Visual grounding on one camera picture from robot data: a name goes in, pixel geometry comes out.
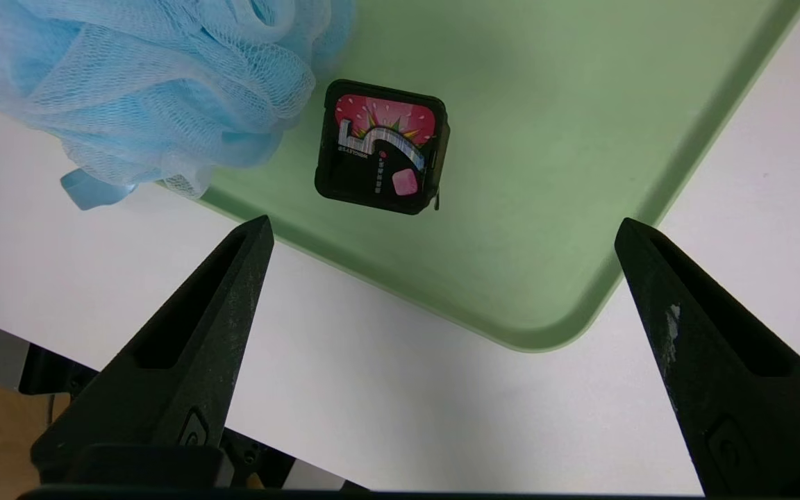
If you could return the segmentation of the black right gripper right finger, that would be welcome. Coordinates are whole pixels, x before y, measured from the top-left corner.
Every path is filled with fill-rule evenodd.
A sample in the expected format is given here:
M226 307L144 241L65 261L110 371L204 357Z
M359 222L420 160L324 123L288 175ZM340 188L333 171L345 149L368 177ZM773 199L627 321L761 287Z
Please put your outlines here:
M800 497L800 355L668 237L614 250L706 497Z

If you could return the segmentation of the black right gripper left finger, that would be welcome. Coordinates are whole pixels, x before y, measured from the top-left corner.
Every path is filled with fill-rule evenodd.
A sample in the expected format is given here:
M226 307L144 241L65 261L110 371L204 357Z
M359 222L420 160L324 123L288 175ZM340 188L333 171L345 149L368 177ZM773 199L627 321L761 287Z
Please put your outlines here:
M41 484L226 487L220 449L275 244L240 224L31 447Z

